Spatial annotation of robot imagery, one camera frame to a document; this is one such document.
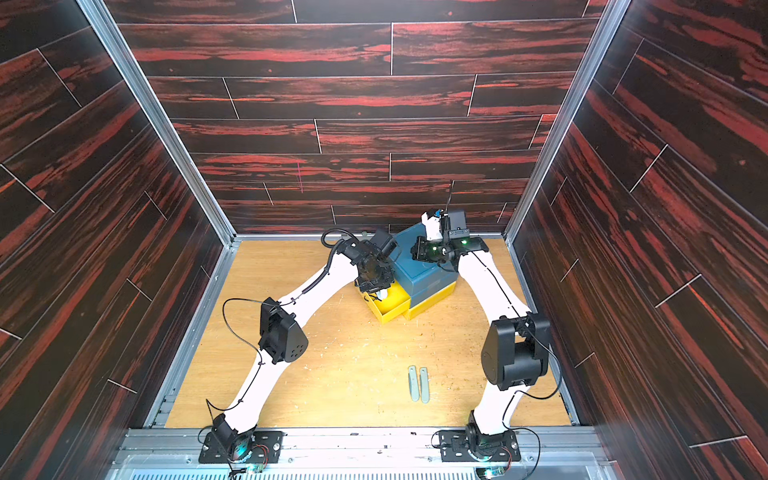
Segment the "yellow drawer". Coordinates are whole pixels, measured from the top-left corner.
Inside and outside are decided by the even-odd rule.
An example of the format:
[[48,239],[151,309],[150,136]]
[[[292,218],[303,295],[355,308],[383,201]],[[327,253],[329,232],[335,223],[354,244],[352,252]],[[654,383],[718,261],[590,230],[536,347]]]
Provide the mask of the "yellow drawer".
[[409,310],[411,303],[410,295],[397,281],[387,291],[388,296],[383,301],[378,301],[375,295],[369,293],[362,294],[366,305],[382,324],[386,324],[396,317],[404,315]]

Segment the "teal yellow drawer cabinet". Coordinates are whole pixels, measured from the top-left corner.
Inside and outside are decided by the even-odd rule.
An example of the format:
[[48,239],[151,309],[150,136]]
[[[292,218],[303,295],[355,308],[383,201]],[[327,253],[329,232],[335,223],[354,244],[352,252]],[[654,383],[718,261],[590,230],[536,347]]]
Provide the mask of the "teal yellow drawer cabinet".
[[449,273],[434,263],[412,259],[411,248],[418,236],[426,234],[418,223],[395,236],[396,249],[390,258],[394,262],[394,277],[411,297],[410,308],[403,315],[410,320],[450,296],[456,287],[457,273]]

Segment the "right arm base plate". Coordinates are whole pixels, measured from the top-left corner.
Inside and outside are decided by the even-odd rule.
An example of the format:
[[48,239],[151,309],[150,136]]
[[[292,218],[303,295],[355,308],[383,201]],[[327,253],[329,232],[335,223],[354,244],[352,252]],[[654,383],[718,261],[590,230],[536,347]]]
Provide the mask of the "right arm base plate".
[[431,440],[443,462],[508,462],[521,460],[517,437],[512,430],[483,434],[474,427],[438,430]]

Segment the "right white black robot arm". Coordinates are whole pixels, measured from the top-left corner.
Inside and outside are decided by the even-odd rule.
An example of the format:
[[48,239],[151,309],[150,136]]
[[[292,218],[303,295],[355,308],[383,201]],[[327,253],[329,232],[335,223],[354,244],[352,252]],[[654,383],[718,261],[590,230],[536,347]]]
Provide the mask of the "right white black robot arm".
[[470,412],[466,445],[480,461],[511,451],[515,447],[511,417],[549,369],[550,320],[532,312],[513,292],[480,237],[428,240],[419,236],[411,254],[417,261],[450,265],[470,286],[487,316],[489,330],[480,355],[487,385]]

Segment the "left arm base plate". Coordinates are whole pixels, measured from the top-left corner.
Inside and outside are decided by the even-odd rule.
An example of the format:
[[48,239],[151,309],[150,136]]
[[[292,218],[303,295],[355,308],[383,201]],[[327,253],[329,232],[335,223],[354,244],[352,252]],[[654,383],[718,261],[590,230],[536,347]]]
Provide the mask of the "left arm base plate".
[[269,465],[279,461],[284,432],[254,430],[225,437],[223,433],[208,432],[200,451],[201,464]]

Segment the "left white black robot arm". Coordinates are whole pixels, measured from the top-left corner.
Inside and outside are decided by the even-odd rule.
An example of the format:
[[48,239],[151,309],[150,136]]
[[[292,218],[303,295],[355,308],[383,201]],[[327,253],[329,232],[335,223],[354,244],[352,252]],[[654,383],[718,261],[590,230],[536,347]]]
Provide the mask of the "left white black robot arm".
[[212,419],[212,442],[231,463],[245,463],[263,449],[255,439],[260,413],[282,373],[307,350],[303,327],[312,315],[347,284],[373,295],[394,283],[390,254],[397,243],[392,235],[379,229],[359,239],[341,228],[329,231],[342,238],[324,244],[330,249],[325,266],[293,292],[260,302],[257,358],[235,400],[227,408],[209,406],[218,413]]

